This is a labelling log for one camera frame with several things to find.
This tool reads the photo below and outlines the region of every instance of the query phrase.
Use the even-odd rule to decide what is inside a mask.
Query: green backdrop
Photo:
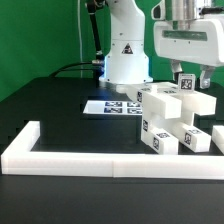
[[[152,61],[154,79],[172,79],[169,61],[158,58],[153,47],[151,8],[159,0],[136,0],[146,16],[145,52]],[[0,100],[36,77],[80,61],[77,0],[1,0],[0,1]],[[110,49],[110,15],[97,13],[104,53]],[[81,0],[83,60],[94,59],[90,21]],[[184,63],[184,70],[200,74],[199,65]],[[80,76],[80,73],[69,73]],[[218,68],[213,81],[224,84],[224,69]]]

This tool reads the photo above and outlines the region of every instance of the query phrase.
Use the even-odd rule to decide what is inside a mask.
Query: robot logo
[[[127,44],[125,46],[124,50],[122,51],[122,54],[133,54],[130,44]]]

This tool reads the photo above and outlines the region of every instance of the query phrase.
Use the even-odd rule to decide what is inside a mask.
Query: black tabletop
[[[195,117],[211,134],[224,124],[224,89],[215,116]],[[40,121],[33,150],[154,153],[140,141],[140,116],[83,114],[87,100],[128,100],[92,79],[38,78],[0,103],[0,153],[30,120]],[[180,154],[192,154],[180,147]],[[211,153],[221,155],[211,146]],[[219,180],[0,176],[0,223],[223,223]]]

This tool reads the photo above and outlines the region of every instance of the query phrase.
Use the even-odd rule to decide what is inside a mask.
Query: white rectangular block
[[[215,97],[196,91],[193,93],[177,94],[174,95],[174,97],[182,101],[182,106],[185,110],[194,112],[201,116],[215,114]]]
[[[179,141],[160,128],[150,128],[149,121],[142,119],[141,140],[159,154],[177,155]]]
[[[211,136],[194,126],[182,122],[173,125],[174,136],[194,152],[208,152],[211,143]]]
[[[154,85],[130,85],[127,88],[127,96],[143,106],[144,113],[155,113],[165,119],[181,116],[181,101],[169,94],[158,93],[157,84]]]
[[[215,125],[212,130],[212,141],[224,154],[224,126]]]

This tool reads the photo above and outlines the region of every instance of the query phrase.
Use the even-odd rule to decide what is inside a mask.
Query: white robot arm
[[[105,4],[111,13],[111,49],[105,57],[101,86],[139,84],[152,81],[149,59],[144,53],[145,16],[135,0],[95,0],[98,8]]]
[[[171,59],[173,73],[181,61],[201,65],[200,87],[210,86],[215,67],[224,66],[223,7],[214,0],[162,0],[152,9],[158,56]]]

